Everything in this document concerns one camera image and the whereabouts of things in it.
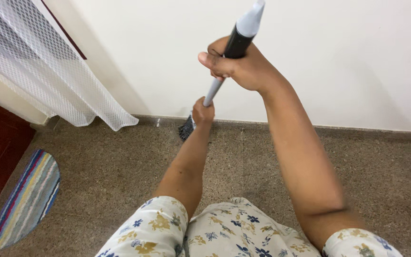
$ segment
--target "black grip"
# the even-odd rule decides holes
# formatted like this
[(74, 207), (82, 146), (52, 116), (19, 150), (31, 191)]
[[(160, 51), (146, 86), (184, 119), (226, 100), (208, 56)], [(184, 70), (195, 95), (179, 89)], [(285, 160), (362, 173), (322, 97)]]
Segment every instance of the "black grip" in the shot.
[(226, 43), (224, 57), (231, 59), (239, 59), (245, 56), (245, 51), (248, 46), (252, 43), (255, 36), (247, 38), (239, 34), (237, 27), (234, 29), (229, 36), (228, 43)]

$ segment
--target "hand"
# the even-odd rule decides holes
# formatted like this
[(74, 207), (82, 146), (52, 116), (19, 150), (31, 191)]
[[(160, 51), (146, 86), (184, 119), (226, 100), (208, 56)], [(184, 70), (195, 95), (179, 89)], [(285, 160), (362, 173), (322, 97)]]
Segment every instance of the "hand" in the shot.
[(223, 78), (231, 77), (243, 88), (260, 93), (280, 79), (286, 81), (253, 43), (250, 44), (243, 58), (222, 57), (228, 38), (218, 39), (207, 48), (209, 53), (202, 52), (198, 55), (199, 62), (210, 69), (212, 76), (221, 81)]
[(199, 98), (193, 106), (193, 120), (197, 125), (212, 124), (213, 117), (215, 116), (213, 102), (208, 107), (204, 107), (205, 98), (205, 96)]

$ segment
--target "white floral fabric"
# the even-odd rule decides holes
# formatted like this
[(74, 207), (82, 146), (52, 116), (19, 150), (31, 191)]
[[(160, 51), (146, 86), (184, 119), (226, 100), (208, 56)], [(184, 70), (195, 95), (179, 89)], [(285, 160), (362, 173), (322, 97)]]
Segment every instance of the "white floral fabric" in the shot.
[(297, 231), (278, 224), (245, 198), (209, 205), (188, 223), (185, 207), (160, 196), (145, 202), (96, 257), (401, 257), (362, 229), (333, 234), (320, 253)]

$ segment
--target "person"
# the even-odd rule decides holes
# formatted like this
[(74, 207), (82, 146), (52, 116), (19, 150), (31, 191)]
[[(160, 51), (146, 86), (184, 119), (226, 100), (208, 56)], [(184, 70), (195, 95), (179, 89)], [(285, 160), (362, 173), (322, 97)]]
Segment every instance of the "person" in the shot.
[(245, 198), (211, 204), (192, 218), (202, 196), (202, 173), (214, 105), (193, 108), (197, 127), (180, 148), (153, 198), (111, 236), (97, 257), (399, 257), (347, 205), (334, 167), (290, 83), (254, 44), (241, 59), (222, 57), (228, 37), (200, 53), (217, 79), (257, 91), (266, 107), (281, 175), (307, 239)]

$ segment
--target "granite floor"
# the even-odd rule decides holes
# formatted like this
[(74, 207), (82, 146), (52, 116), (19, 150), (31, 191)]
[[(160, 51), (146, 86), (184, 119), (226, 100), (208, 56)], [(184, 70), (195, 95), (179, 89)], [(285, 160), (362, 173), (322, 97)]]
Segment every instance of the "granite floor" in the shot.
[[(144, 201), (181, 146), (178, 120), (112, 131), (101, 120), (76, 128), (60, 120), (37, 133), (5, 190), (0, 208), (32, 151), (60, 166), (59, 193), (49, 214), (0, 256), (93, 256)], [(411, 140), (318, 132), (349, 200), (369, 230), (411, 256)], [(265, 126), (216, 124), (204, 172), (208, 204), (243, 196), (277, 222), (300, 230)]]

